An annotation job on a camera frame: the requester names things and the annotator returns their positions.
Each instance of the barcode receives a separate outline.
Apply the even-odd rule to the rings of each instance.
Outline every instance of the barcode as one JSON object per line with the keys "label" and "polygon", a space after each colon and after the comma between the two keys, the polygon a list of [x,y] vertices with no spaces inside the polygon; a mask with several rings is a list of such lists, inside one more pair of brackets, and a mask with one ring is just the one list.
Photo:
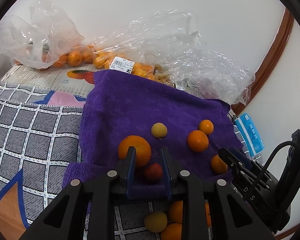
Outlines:
{"label": "barcode", "polygon": [[122,66],[123,62],[119,61],[119,60],[115,60],[114,64],[116,64],[117,66]]}

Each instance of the black cable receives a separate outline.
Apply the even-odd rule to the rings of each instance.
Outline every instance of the black cable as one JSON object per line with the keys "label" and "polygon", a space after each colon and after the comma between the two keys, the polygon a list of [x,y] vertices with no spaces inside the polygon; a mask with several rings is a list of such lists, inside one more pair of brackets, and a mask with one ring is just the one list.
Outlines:
{"label": "black cable", "polygon": [[298,148],[298,144],[296,144],[293,141],[286,141],[286,142],[280,143],[270,154],[268,160],[266,161],[266,164],[261,169],[258,177],[254,180],[254,182],[251,184],[251,187],[247,190],[247,193],[243,196],[243,200],[247,200],[250,197],[252,190],[260,182],[262,176],[265,174],[266,170],[268,169],[268,167],[269,167],[271,161],[273,160],[273,158],[275,157],[275,155],[278,153],[279,150],[281,150],[283,147],[286,147],[286,146],[293,146],[295,148]]}

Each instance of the wooden frame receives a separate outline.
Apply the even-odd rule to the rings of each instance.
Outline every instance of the wooden frame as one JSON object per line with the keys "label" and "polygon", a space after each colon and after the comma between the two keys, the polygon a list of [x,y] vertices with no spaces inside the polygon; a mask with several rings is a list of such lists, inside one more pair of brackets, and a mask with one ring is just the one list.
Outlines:
{"label": "wooden frame", "polygon": [[[255,97],[255,95],[259,92],[263,84],[266,82],[272,71],[274,70],[275,66],[277,65],[284,48],[286,47],[289,35],[292,30],[294,18],[292,14],[286,8],[282,22],[279,28],[279,31],[272,43],[266,57],[264,58],[263,62],[261,63],[260,68],[256,72],[256,79],[252,83],[251,86],[251,96],[248,103]],[[239,115],[246,106],[244,104],[238,103],[232,105],[231,108],[236,115]]]}

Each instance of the price label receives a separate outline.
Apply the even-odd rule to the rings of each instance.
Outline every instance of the price label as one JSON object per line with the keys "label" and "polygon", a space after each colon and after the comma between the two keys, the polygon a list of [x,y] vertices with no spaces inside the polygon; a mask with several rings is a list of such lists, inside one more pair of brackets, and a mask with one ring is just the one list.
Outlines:
{"label": "price label", "polygon": [[131,73],[134,62],[121,57],[114,57],[109,69],[119,70],[125,73]]}

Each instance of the purple towel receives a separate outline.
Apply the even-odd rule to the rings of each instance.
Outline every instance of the purple towel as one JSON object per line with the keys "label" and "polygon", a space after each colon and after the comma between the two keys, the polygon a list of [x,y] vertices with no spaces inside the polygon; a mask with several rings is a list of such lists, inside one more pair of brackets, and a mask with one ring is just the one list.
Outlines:
{"label": "purple towel", "polygon": [[[171,156],[184,169],[201,179],[231,180],[231,174],[216,176],[210,166],[211,158],[220,148],[242,144],[227,117],[230,106],[213,99],[200,99],[175,88],[116,70],[94,73],[95,88],[83,108],[79,139],[84,163],[71,163],[66,169],[63,187],[72,179],[87,181],[113,169],[118,161],[118,145],[129,135],[145,138],[151,146],[150,162],[160,162],[159,150],[167,146]],[[198,129],[203,119],[214,124],[209,147],[193,153],[186,142],[188,134]],[[162,122],[168,134],[162,140],[151,135],[154,123]],[[147,184],[144,168],[136,170],[132,195],[135,198],[163,196],[164,185]]]}

